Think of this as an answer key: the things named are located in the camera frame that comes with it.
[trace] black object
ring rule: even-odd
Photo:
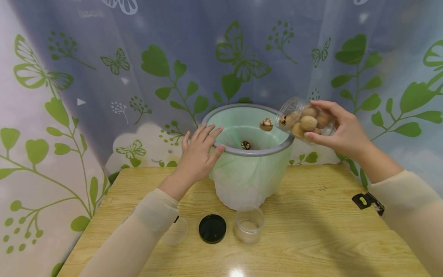
[[[226,234],[226,222],[219,215],[207,215],[198,226],[203,241],[214,244],[220,242]]]
[[[359,193],[354,195],[352,197],[352,201],[360,208],[360,210],[369,208],[372,204],[374,204],[375,210],[380,216],[382,216],[385,212],[385,207],[370,193]]]

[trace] black jar lid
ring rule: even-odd
[[[219,215],[207,215],[200,221],[198,232],[204,242],[218,243],[225,237],[226,222]]]

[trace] black clip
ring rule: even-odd
[[[385,211],[383,205],[378,202],[378,200],[375,199],[375,197],[373,197],[370,193],[359,193],[357,195],[354,195],[352,197],[352,201],[357,205],[357,207],[360,208],[360,210],[369,208],[372,204],[374,204],[375,210],[380,216],[382,216]]]

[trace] beige sleeve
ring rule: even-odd
[[[419,176],[403,171],[368,186],[382,216],[431,274],[443,273],[443,201]]]
[[[82,271],[82,277],[136,277],[179,213],[177,200],[155,189],[112,233]]]

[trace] jar of walnuts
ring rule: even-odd
[[[329,112],[309,104],[299,97],[292,97],[277,114],[276,126],[297,139],[313,144],[305,139],[306,132],[330,136],[335,132],[336,118]]]

